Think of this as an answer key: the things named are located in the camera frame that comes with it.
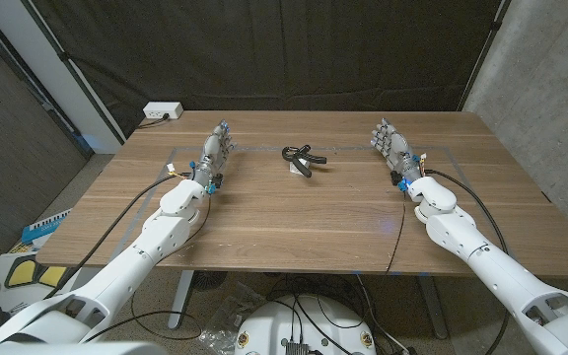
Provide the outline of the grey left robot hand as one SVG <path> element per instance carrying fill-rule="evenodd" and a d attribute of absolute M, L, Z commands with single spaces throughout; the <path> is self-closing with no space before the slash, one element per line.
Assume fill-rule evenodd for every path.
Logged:
<path fill-rule="evenodd" d="M 219 188 L 222 184 L 221 175 L 230 152 L 235 148 L 229 132 L 228 122 L 225 119 L 221 120 L 206 138 L 200 158 L 193 169 L 192 179 L 201 184 L 206 191 L 211 190 L 211 185 Z"/>

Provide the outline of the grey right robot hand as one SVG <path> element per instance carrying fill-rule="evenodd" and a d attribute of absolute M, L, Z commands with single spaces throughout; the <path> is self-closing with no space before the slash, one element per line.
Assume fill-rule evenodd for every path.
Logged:
<path fill-rule="evenodd" d="M 391 183 L 401 191 L 424 176 L 421 157 L 385 118 L 372 131 L 371 146 L 382 154 L 390 168 Z"/>

